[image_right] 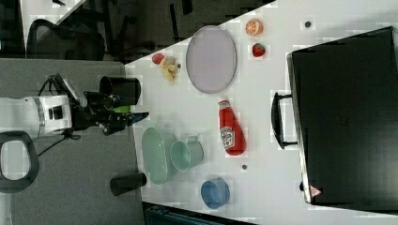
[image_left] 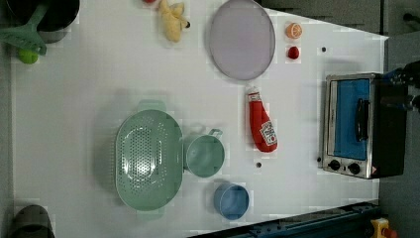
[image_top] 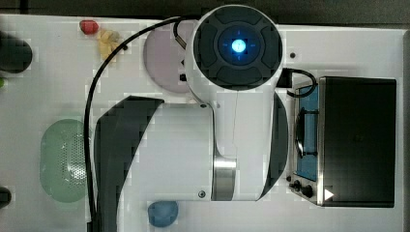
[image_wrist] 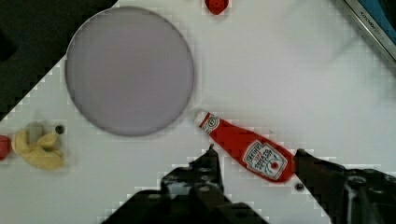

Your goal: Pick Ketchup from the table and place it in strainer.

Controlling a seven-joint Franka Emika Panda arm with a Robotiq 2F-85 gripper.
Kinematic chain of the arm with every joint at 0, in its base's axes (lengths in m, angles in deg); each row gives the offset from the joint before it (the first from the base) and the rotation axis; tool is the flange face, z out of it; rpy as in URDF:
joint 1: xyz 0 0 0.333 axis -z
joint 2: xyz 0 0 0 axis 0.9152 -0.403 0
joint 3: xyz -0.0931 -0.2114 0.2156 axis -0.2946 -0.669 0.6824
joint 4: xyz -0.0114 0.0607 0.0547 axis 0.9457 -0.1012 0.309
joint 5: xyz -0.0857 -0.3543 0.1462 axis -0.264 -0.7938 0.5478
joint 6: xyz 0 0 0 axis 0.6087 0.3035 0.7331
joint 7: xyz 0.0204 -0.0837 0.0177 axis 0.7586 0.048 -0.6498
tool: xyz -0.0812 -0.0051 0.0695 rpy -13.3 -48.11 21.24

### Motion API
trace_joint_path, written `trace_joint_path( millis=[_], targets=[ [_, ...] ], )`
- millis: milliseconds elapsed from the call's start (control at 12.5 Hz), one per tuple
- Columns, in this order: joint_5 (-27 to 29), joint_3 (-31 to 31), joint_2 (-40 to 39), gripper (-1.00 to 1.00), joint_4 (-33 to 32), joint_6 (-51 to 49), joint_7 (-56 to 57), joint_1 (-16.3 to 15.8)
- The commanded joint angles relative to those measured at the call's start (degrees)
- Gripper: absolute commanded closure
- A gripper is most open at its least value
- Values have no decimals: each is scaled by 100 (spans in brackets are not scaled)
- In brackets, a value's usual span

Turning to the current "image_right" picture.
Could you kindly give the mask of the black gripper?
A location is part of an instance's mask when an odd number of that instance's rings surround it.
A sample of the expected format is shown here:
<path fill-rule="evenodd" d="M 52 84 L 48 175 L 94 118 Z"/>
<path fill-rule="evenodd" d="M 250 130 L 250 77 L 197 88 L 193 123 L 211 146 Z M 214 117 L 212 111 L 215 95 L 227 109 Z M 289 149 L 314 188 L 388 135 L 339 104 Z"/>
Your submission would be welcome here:
<path fill-rule="evenodd" d="M 84 92 L 83 97 L 70 99 L 72 131 L 100 127 L 104 135 L 111 135 L 111 128 L 124 129 L 149 116 L 149 112 L 115 112 L 113 108 L 136 105 L 131 97 L 107 96 L 98 92 Z"/>

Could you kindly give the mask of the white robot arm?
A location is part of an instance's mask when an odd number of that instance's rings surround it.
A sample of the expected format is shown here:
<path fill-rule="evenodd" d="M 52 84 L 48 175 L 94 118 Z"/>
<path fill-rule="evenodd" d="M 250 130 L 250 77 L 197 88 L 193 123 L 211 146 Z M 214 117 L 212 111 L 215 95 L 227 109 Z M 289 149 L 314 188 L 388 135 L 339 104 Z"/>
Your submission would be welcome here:
<path fill-rule="evenodd" d="M 1 191 L 17 193 L 32 185 L 39 173 L 40 154 L 34 140 L 61 135 L 78 140 L 78 130 L 99 127 L 108 136 L 149 116 L 119 112 L 127 101 L 120 96 L 86 92 L 82 97 L 55 96 L 1 99 Z"/>

